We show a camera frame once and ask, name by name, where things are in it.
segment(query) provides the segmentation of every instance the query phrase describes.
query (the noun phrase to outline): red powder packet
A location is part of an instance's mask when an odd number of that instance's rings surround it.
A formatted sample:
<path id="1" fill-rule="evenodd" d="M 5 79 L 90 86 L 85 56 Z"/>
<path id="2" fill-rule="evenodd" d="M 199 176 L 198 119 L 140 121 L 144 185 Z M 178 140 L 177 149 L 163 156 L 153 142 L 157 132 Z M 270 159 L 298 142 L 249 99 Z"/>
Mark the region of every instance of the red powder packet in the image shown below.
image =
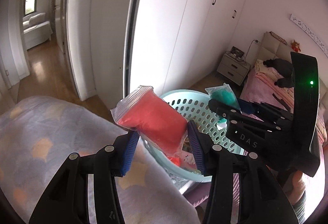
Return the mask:
<path id="1" fill-rule="evenodd" d="M 111 110 L 116 124 L 137 130 L 141 137 L 168 156 L 182 150 L 187 120 L 159 98 L 151 86 L 140 86 Z"/>

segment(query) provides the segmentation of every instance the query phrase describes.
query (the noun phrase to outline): wall decoration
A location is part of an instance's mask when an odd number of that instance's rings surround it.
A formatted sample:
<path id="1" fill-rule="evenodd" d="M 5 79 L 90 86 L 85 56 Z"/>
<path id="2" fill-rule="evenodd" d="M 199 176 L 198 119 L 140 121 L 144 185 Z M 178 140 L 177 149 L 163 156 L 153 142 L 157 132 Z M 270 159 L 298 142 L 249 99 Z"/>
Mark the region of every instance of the wall decoration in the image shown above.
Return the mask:
<path id="1" fill-rule="evenodd" d="M 328 57 L 328 46 L 325 45 L 315 33 L 309 29 L 307 25 L 303 23 L 299 18 L 295 17 L 293 14 L 290 15 L 290 20 L 293 21 L 297 26 L 299 26 L 302 30 L 304 30 L 314 41 L 321 50 L 325 53 L 325 55 Z"/>

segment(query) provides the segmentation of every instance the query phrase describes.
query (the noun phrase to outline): silver screw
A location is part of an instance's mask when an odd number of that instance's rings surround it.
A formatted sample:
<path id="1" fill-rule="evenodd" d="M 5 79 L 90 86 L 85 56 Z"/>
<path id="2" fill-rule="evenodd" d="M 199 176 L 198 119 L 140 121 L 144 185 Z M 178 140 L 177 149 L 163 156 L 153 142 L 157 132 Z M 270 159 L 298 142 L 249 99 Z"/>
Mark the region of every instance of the silver screw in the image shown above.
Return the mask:
<path id="1" fill-rule="evenodd" d="M 214 151 L 221 151 L 222 150 L 221 145 L 213 145 L 212 148 L 213 148 Z"/>
<path id="2" fill-rule="evenodd" d="M 257 159 L 258 155 L 257 155 L 257 153 L 251 152 L 251 153 L 249 153 L 249 157 L 252 159 Z"/>
<path id="3" fill-rule="evenodd" d="M 107 145 L 106 147 L 105 147 L 105 151 L 106 152 L 113 152 L 114 151 L 114 146 L 112 146 L 112 145 Z"/>
<path id="4" fill-rule="evenodd" d="M 70 160 L 75 160 L 78 157 L 77 153 L 72 153 L 69 155 Z"/>

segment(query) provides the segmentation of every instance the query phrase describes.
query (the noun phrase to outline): pink wall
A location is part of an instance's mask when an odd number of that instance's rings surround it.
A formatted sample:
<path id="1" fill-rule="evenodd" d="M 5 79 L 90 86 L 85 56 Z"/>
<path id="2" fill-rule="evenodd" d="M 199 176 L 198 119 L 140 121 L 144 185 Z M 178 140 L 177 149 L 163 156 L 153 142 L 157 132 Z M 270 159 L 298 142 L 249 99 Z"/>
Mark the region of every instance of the pink wall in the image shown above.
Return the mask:
<path id="1" fill-rule="evenodd" d="M 229 49 L 235 46 L 246 52 L 251 41 L 261 41 L 266 31 L 275 32 L 288 43 L 295 39 L 303 54 L 317 58 L 319 76 L 328 86 L 328 57 L 289 20 L 291 14 L 299 17 L 328 46 L 328 0 L 246 0 Z M 253 43 L 248 62 L 255 61 L 257 50 L 258 46 Z"/>

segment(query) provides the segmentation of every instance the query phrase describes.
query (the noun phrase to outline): nightstand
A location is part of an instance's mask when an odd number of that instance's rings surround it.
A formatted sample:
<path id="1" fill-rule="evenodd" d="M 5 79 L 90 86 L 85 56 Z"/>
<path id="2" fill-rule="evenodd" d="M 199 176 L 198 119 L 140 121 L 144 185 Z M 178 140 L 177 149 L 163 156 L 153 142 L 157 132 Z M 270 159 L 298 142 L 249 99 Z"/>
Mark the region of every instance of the nightstand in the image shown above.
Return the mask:
<path id="1" fill-rule="evenodd" d="M 249 63 L 238 62 L 236 59 L 224 54 L 217 72 L 240 86 L 250 67 L 251 65 Z"/>

